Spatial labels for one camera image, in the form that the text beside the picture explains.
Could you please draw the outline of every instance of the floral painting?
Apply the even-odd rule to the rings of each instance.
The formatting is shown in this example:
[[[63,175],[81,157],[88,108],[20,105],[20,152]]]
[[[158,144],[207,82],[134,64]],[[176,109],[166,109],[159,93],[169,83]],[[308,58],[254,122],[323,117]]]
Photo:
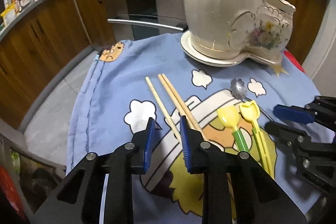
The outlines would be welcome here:
[[[272,28],[273,23],[267,21],[266,24],[263,24],[263,22],[260,21],[260,27],[255,28],[248,34],[246,43],[268,50],[278,47],[281,43],[280,34],[278,32],[272,32]]]

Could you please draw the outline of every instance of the silver handle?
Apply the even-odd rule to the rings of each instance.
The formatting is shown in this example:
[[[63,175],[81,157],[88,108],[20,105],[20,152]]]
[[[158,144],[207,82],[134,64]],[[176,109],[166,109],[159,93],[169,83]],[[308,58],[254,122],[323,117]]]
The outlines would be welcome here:
[[[183,31],[183,28],[180,28],[180,27],[169,26],[169,25],[153,23],[153,22],[137,21],[137,20],[108,19],[107,22],[108,23],[121,23],[121,24],[138,25],[138,26],[144,26],[144,27],[166,28],[166,29],[172,29],[172,30],[176,30],[176,31]]]

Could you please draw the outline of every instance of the cabinet door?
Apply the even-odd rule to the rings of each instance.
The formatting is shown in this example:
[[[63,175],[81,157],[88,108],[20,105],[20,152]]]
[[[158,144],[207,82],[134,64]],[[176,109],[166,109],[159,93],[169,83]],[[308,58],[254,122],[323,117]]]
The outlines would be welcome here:
[[[93,44],[110,46],[116,43],[112,24],[107,22],[103,0],[76,0],[84,25]]]
[[[0,42],[0,118],[19,128],[31,104],[53,78],[35,45],[40,42],[25,16]]]
[[[90,45],[74,0],[47,0],[32,18],[41,48],[60,69]]]

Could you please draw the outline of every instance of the green handle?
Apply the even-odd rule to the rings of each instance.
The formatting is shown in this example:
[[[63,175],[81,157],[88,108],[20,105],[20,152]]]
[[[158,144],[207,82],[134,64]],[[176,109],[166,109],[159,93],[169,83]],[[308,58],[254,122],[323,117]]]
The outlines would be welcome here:
[[[236,131],[233,131],[232,135],[235,138],[236,144],[238,146],[238,151],[239,152],[245,151],[245,152],[249,153],[249,149],[247,147],[244,136],[243,136],[242,132],[240,131],[240,129],[238,129]]]

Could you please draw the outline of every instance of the wooden chopstick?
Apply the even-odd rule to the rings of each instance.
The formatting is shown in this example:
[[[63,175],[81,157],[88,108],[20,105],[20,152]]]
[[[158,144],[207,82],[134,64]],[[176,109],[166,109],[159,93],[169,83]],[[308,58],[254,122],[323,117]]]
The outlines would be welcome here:
[[[170,90],[170,88],[168,87],[166,81],[164,80],[164,78],[162,77],[162,75],[158,75],[157,76],[161,82],[161,84],[163,85],[163,87],[165,88],[166,92],[168,93],[170,99],[173,101],[174,105],[176,106],[176,109],[179,111],[181,116],[186,116],[187,117],[187,121],[188,124],[190,126],[191,129],[195,129],[194,125],[190,122],[187,114],[184,112],[183,108],[181,107],[181,105],[179,104],[178,100],[176,99],[176,97],[174,96],[173,92]]]
[[[168,111],[166,110],[165,106],[163,105],[163,103],[162,103],[158,93],[156,92],[152,82],[150,81],[149,77],[146,77],[145,79],[146,79],[146,82],[147,82],[151,92],[153,93],[153,96],[154,96],[155,100],[157,101],[157,104],[159,105],[163,115],[166,117],[168,125],[173,130],[174,135],[178,139],[179,143],[182,145],[181,135],[180,135],[179,131],[177,130],[176,125],[174,124],[174,122],[173,122],[172,118],[170,117]]]
[[[157,77],[159,78],[161,84],[163,85],[163,87],[165,88],[165,90],[166,90],[166,92],[168,93],[169,97],[171,98],[171,100],[173,101],[174,105],[176,106],[176,109],[179,111],[179,113],[180,113],[181,115],[185,115],[185,116],[187,117],[187,120],[188,120],[188,122],[189,122],[189,126],[190,126],[191,128],[193,128],[193,129],[196,128],[196,126],[194,126],[194,124],[191,122],[191,120],[194,120],[194,122],[196,123],[197,127],[199,128],[199,129],[197,129],[197,130],[201,132],[201,134],[202,134],[202,136],[203,136],[203,139],[204,139],[204,140],[208,140],[208,139],[205,137],[205,135],[204,135],[204,133],[203,133],[203,130],[202,130],[201,127],[199,126],[198,122],[196,121],[196,119],[195,119],[194,116],[192,115],[191,111],[190,111],[189,108],[186,106],[185,102],[182,100],[182,98],[180,97],[180,95],[177,93],[176,89],[173,87],[173,85],[172,85],[172,83],[169,81],[169,79],[168,79],[164,74],[162,74],[162,75],[158,75]],[[150,79],[149,79],[148,77],[146,77],[146,81],[147,81],[147,84],[148,84],[148,86],[150,87],[150,89],[151,89],[151,91],[152,91],[152,93],[153,93],[153,95],[154,95],[154,97],[155,97],[155,99],[156,99],[156,101],[157,101],[159,107],[161,108],[161,110],[162,110],[164,116],[166,117],[169,126],[172,128],[172,130],[173,130],[174,133],[175,133],[175,130],[173,129],[173,127],[176,129],[176,131],[177,131],[177,128],[176,128],[176,126],[175,126],[173,120],[171,119],[171,117],[170,117],[169,113],[167,112],[166,108],[164,107],[164,105],[163,105],[163,103],[162,103],[162,101],[161,101],[159,95],[157,94],[157,92],[156,92],[154,86],[152,85],[152,83],[151,83],[151,81],[150,81]],[[178,136],[179,136],[179,137],[177,137],[177,136],[176,136],[176,137],[177,137],[179,140],[181,140],[181,135],[180,135],[179,132],[178,132]],[[202,181],[204,181],[203,176],[202,176],[201,174],[198,174],[198,176],[201,178]],[[234,200],[234,195],[233,195],[233,189],[232,189],[232,185],[231,185],[231,178],[230,178],[230,175],[228,175],[228,186],[229,186],[229,192],[230,192],[230,195],[231,195],[232,199]]]
[[[185,102],[183,101],[183,99],[180,97],[180,95],[177,93],[177,90],[174,88],[174,86],[172,85],[172,83],[169,81],[169,79],[166,77],[166,75],[162,74],[162,77],[164,79],[164,81],[166,82],[168,88],[171,90],[172,94],[174,95],[175,99],[177,100],[177,102],[179,103],[179,105],[182,107],[182,109],[184,110],[184,113],[186,114],[186,116],[189,118],[190,122],[192,123],[192,125],[194,126],[194,128],[201,132],[202,137],[205,141],[207,141],[207,137],[205,136],[205,134],[203,133],[202,128],[200,127],[200,125],[198,124],[198,122],[196,121],[196,119],[194,118],[194,116],[192,115],[191,111],[189,110],[189,108],[187,107],[187,105],[185,104]]]

